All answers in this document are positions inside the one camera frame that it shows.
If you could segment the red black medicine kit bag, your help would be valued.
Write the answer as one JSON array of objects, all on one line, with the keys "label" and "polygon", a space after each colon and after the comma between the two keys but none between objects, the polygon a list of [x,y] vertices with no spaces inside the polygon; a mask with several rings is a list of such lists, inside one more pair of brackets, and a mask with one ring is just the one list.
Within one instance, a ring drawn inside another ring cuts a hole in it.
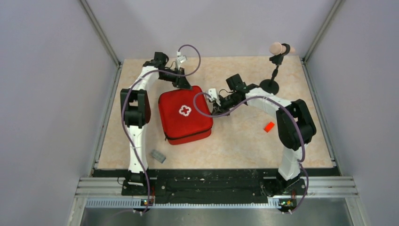
[{"label": "red black medicine kit bag", "polygon": [[194,142],[211,135],[213,119],[200,114],[193,104],[194,96],[200,92],[199,86],[192,86],[191,90],[177,89],[159,96],[161,124],[171,145]]}]

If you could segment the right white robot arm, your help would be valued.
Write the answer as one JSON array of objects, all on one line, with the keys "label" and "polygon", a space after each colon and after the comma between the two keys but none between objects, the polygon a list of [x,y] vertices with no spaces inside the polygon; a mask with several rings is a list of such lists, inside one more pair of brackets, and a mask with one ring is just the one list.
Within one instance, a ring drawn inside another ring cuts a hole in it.
[{"label": "right white robot arm", "polygon": [[282,194],[288,194],[295,188],[294,178],[301,171],[300,163],[304,162],[306,147],[311,142],[317,129],[306,102],[285,100],[269,93],[262,86],[247,85],[239,74],[226,79],[230,92],[223,97],[216,89],[206,93],[213,104],[213,115],[229,115],[241,105],[252,106],[263,110],[276,120],[278,136],[283,145],[283,157],[278,168],[276,188]]}]

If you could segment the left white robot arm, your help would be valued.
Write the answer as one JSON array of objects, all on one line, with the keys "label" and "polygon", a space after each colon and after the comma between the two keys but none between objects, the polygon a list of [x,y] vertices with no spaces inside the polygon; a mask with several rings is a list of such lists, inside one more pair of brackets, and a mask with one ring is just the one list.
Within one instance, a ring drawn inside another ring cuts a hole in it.
[{"label": "left white robot arm", "polygon": [[167,67],[169,57],[162,52],[155,52],[154,58],[143,64],[140,75],[127,89],[120,91],[122,128],[130,144],[130,161],[127,183],[139,194],[150,191],[151,182],[146,179],[148,163],[145,150],[146,126],[151,119],[151,106],[148,90],[157,80],[169,81],[173,87],[191,90],[192,86],[185,77],[181,64],[187,57],[177,52],[175,68]]}]

